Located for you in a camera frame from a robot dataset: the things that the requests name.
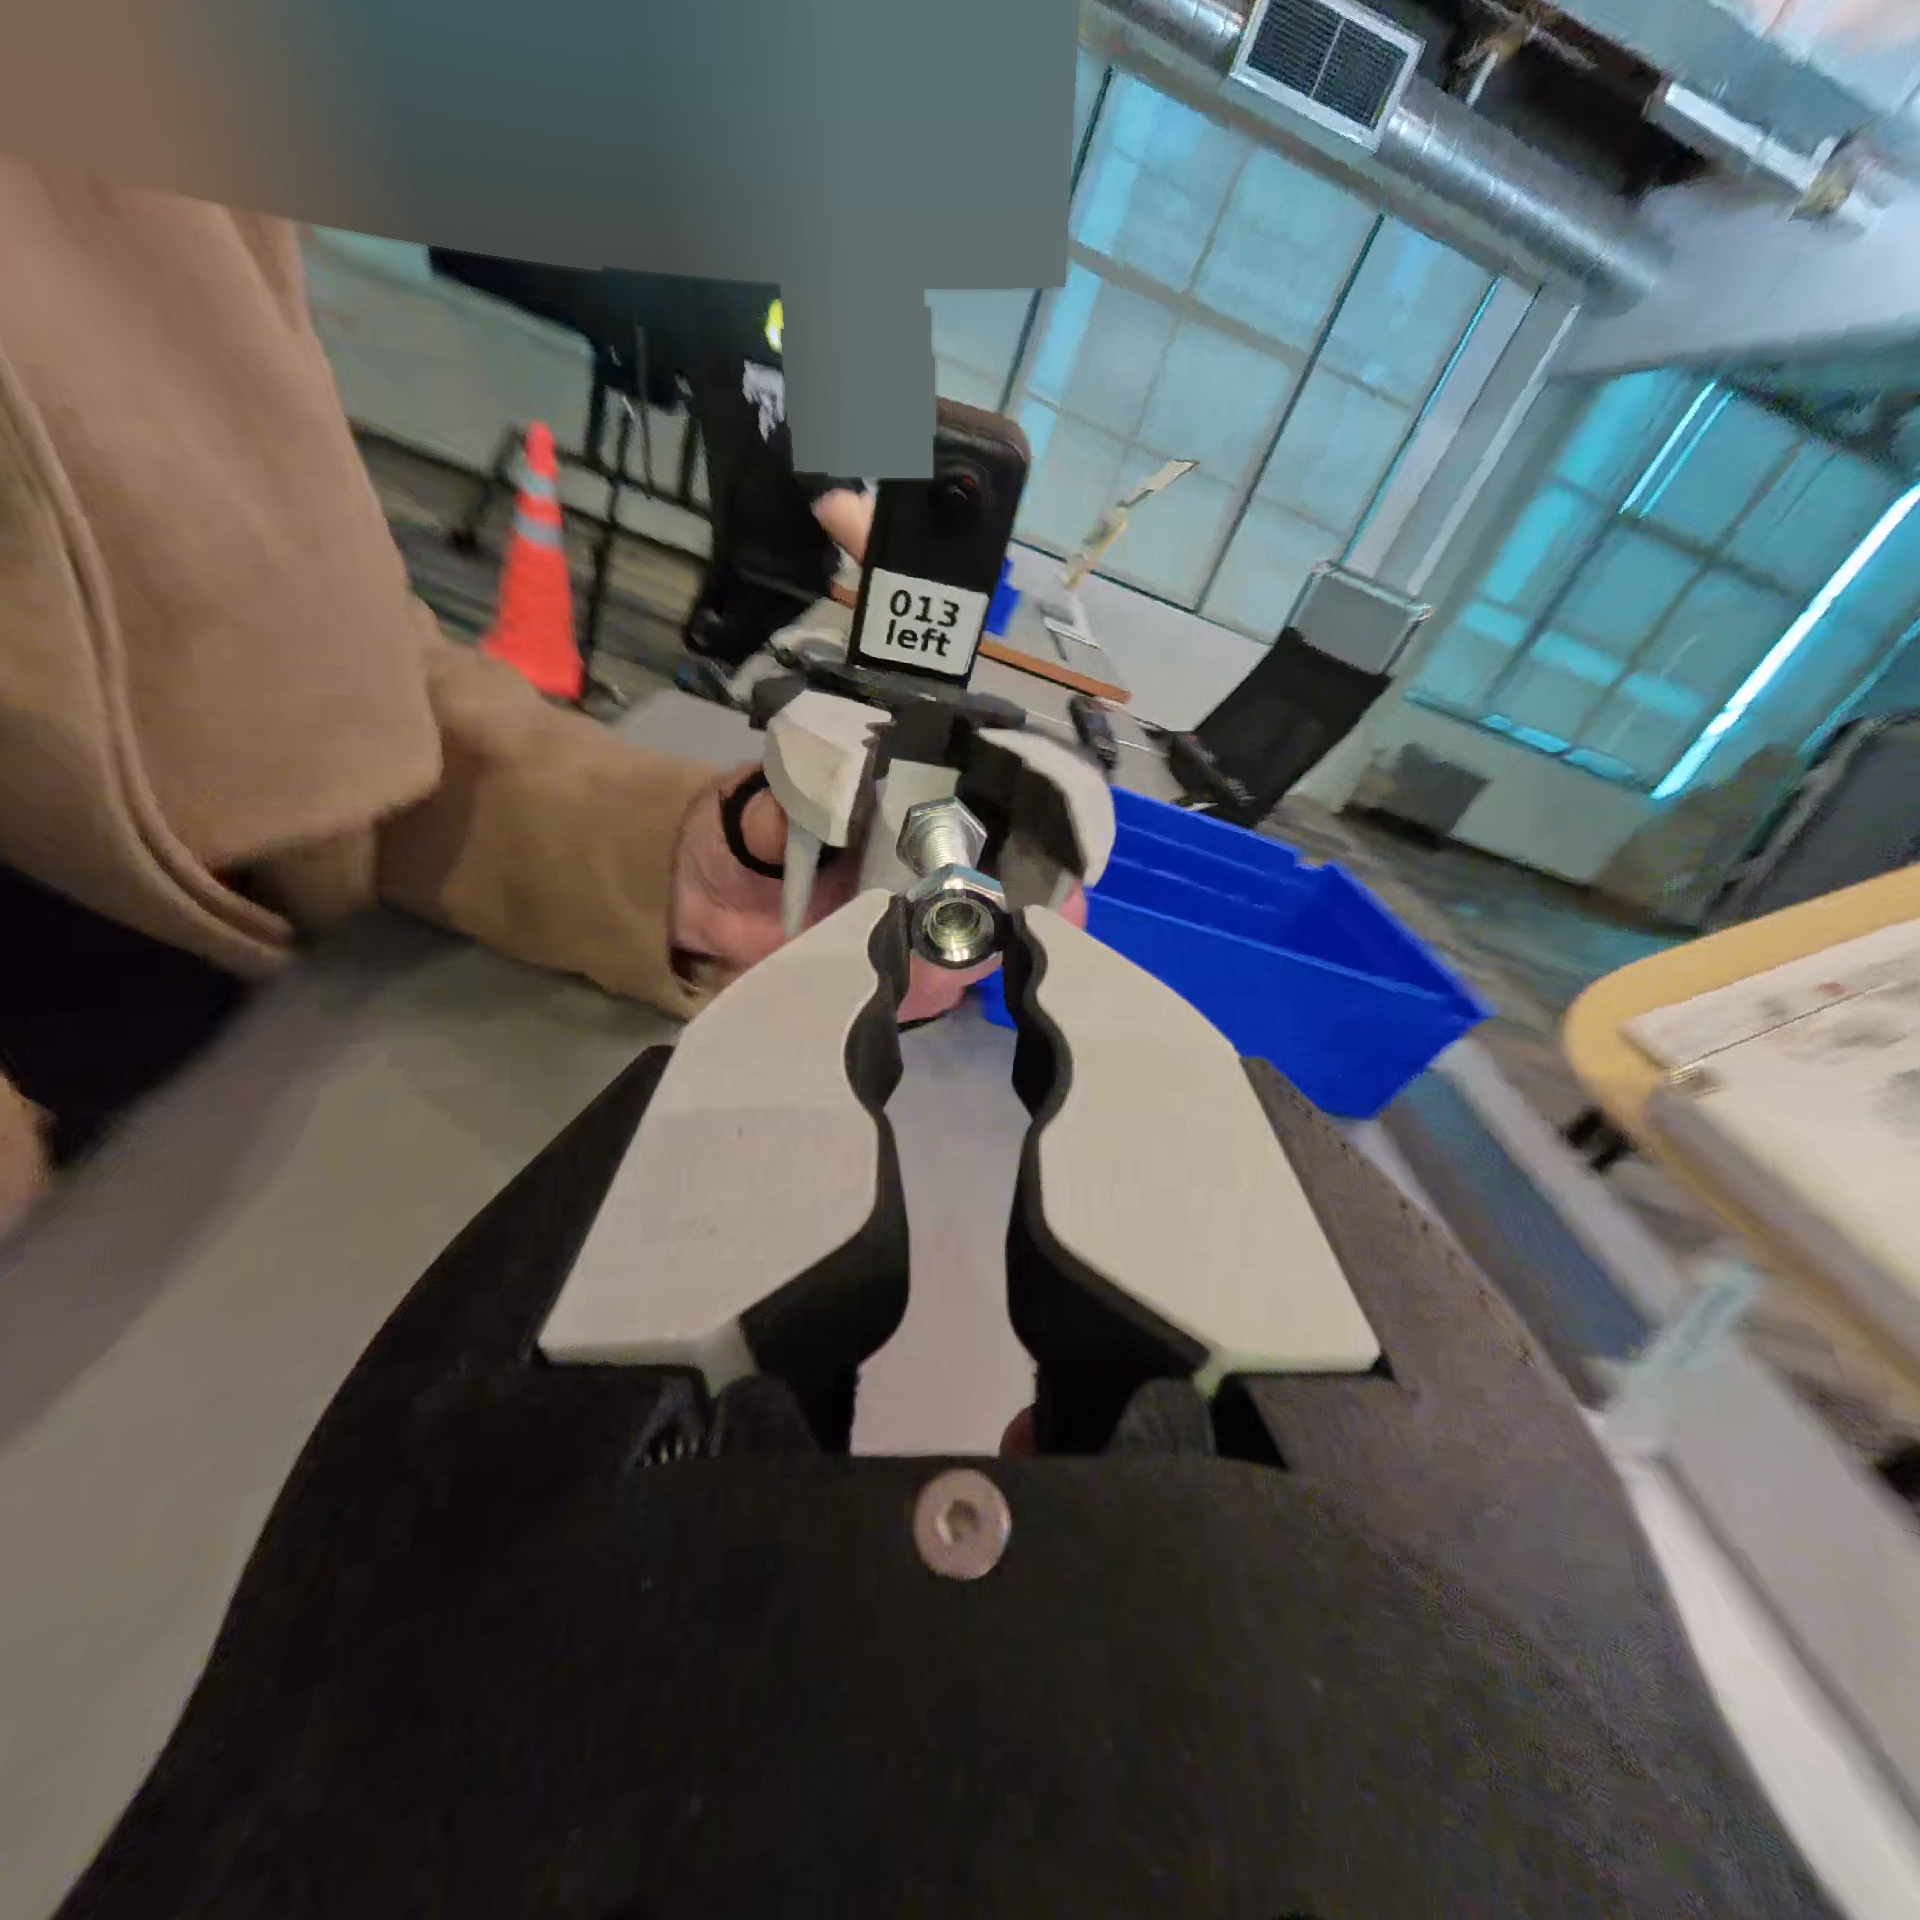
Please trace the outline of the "rectangular metal duct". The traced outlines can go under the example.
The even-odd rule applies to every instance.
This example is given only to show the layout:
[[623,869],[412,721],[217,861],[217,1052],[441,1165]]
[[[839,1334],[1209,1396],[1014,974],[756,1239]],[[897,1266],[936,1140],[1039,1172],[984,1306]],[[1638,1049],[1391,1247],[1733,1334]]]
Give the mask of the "rectangular metal duct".
[[1918,183],[1916,2],[1461,4],[1589,72],[1632,71],[1644,114],[1721,172],[1841,184],[1873,200]]

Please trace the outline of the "round metal duct pipe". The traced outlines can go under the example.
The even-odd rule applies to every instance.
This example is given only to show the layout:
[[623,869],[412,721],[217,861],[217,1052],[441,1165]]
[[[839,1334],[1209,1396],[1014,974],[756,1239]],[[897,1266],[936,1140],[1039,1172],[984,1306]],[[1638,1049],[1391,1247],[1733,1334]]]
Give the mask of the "round metal duct pipe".
[[1296,160],[1331,167],[1504,268],[1528,269],[1579,304],[1622,310],[1649,296],[1668,248],[1632,202],[1500,128],[1416,74],[1375,152],[1307,126],[1231,86],[1228,71],[1254,4],[1097,2],[1080,7],[1083,41],[1140,79],[1167,81],[1190,106]]

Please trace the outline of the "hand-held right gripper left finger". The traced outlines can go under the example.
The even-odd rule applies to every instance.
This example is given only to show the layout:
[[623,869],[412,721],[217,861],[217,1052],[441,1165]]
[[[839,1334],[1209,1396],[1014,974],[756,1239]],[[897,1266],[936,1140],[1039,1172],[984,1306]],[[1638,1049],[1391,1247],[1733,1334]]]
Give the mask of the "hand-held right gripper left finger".
[[909,1229],[895,1133],[905,900],[868,892],[712,998],[663,1069],[536,1345],[781,1381],[846,1453],[861,1367],[897,1333]]

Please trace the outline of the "black flat panel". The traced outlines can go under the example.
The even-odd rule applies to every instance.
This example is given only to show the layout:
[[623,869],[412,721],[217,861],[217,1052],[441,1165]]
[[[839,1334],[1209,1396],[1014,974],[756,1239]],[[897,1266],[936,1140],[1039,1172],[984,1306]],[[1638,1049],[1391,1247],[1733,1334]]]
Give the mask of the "black flat panel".
[[1741,845],[1697,928],[1765,913],[1918,858],[1918,711],[1839,725]]

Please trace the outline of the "black tilted stand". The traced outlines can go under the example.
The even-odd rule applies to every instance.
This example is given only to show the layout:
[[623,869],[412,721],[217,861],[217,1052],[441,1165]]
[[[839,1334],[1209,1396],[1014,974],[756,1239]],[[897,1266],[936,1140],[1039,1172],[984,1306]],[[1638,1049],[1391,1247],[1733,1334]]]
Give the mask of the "black tilted stand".
[[1356,569],[1315,564],[1262,661],[1167,744],[1185,801],[1260,825],[1377,705],[1430,614]]

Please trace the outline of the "white air vent grille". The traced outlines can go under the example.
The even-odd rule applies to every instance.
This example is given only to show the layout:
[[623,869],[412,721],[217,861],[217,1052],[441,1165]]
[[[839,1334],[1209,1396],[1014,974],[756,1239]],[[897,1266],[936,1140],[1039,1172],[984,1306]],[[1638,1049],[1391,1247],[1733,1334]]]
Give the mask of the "white air vent grille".
[[1377,152],[1424,50],[1424,37],[1363,4],[1257,2],[1228,79],[1357,151]]

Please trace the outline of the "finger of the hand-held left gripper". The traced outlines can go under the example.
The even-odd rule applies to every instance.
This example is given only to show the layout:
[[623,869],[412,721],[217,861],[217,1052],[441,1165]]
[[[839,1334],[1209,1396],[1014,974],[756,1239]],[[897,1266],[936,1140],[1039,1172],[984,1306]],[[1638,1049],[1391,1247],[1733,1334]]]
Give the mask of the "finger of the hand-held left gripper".
[[1117,837],[1112,791],[1097,761],[1028,729],[974,732],[960,801],[988,831],[982,873],[1008,906],[1063,906],[1103,878]]
[[785,820],[783,888],[809,888],[829,853],[863,837],[888,727],[884,708],[835,693],[800,693],[765,725],[761,770]]

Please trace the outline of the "person's tan sweater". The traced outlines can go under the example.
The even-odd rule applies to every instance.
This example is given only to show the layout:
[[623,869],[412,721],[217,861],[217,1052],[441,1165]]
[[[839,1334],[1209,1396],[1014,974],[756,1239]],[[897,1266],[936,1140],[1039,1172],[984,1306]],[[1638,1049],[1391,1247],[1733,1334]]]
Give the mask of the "person's tan sweater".
[[5,869],[273,975],[441,772],[297,232],[6,156],[1,242]]

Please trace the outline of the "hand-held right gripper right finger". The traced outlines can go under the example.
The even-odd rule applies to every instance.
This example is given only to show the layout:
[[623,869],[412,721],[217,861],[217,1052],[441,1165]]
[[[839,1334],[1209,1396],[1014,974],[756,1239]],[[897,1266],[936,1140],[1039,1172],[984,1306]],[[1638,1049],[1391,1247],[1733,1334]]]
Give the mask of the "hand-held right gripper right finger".
[[1041,1453],[1097,1453],[1148,1386],[1371,1375],[1382,1341],[1237,1047],[1188,998],[1049,906],[1004,990],[1025,1132],[1006,1303]]

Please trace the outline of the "orange traffic cone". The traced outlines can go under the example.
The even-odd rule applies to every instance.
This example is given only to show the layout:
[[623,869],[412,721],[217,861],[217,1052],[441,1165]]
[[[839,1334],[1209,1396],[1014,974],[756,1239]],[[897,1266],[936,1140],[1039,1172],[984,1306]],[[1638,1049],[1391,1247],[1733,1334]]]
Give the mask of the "orange traffic cone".
[[527,423],[519,446],[512,527],[495,584],[495,610],[477,654],[509,666],[550,704],[580,705],[585,657],[573,630],[571,580],[559,503],[559,456],[547,423]]

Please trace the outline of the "person's left hand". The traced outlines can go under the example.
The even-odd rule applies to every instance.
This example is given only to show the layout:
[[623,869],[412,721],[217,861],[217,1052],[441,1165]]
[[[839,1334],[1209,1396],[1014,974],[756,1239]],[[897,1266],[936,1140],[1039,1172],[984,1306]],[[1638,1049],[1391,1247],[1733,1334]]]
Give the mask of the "person's left hand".
[[[679,833],[673,857],[673,903],[670,949],[686,981],[718,975],[721,982],[753,968],[783,942],[781,878],[785,815],[761,767],[743,761],[725,770],[711,794],[702,794]],[[817,869],[807,926],[821,922],[859,892],[863,845],[855,842],[836,861]],[[1000,960],[960,970],[932,967],[916,956],[907,991],[897,1004],[903,1029],[947,1016],[984,978],[1000,970]]]

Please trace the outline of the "steel hex bolt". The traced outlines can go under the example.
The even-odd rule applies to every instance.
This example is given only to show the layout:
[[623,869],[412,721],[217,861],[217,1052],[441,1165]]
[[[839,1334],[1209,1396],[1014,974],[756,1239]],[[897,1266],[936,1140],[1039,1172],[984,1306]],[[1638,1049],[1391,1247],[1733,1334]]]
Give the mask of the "steel hex bolt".
[[984,845],[984,825],[960,798],[948,794],[907,807],[895,854],[911,882],[926,892],[952,878],[977,878]]

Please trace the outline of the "printed instruction sheet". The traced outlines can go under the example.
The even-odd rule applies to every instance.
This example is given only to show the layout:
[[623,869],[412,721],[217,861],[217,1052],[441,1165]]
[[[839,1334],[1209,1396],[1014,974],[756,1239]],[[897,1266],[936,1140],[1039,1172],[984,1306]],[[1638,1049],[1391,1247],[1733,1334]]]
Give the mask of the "printed instruction sheet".
[[1657,1142],[1909,1359],[1918,944],[1893,922],[1630,1020]]

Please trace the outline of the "steel hex nut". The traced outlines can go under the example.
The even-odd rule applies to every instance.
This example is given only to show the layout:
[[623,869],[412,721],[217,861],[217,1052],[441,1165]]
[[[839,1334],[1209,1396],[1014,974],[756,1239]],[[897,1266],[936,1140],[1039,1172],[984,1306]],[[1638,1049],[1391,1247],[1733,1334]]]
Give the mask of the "steel hex nut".
[[982,870],[943,865],[916,880],[905,896],[915,953],[943,970],[988,965],[1000,949],[1006,898]]

